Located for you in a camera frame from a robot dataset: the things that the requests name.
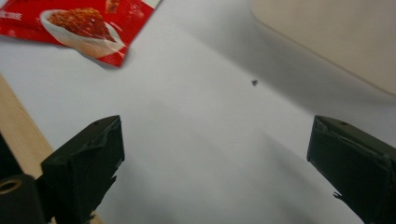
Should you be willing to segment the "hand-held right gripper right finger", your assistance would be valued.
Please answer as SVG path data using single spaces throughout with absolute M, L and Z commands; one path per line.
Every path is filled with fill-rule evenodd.
M 306 158 L 364 224 L 396 224 L 396 147 L 316 115 Z

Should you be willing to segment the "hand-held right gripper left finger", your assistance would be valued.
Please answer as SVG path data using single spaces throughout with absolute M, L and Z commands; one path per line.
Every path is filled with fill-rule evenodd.
M 99 119 L 41 162 L 36 183 L 47 221 L 90 224 L 125 159 L 120 116 Z

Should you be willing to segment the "light wooden board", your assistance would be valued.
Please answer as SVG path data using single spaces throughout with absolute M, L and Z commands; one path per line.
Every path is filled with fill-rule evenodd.
M 0 224 L 104 224 L 67 175 L 44 170 L 53 149 L 0 75 Z

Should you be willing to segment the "red food packet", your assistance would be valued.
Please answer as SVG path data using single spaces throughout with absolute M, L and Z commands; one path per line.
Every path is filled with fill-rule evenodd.
M 162 0 L 4 0 L 0 35 L 67 46 L 120 67 Z

